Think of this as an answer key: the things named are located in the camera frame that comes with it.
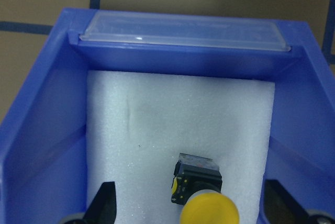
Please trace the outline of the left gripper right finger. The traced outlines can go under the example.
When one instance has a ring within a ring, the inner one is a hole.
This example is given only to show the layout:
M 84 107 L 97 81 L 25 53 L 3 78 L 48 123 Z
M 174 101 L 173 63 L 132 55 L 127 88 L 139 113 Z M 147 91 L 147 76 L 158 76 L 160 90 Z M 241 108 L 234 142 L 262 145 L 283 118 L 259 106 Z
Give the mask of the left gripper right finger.
M 264 185 L 264 215 L 268 223 L 334 223 L 334 217 L 304 209 L 277 180 Z

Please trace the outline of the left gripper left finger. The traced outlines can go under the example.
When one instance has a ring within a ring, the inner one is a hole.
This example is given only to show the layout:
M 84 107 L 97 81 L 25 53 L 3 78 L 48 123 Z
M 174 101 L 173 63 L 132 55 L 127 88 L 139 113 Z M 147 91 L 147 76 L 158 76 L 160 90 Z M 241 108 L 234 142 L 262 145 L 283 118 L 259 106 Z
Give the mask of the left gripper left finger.
M 115 223 L 116 216 L 115 182 L 103 182 L 86 212 L 66 216 L 59 223 Z

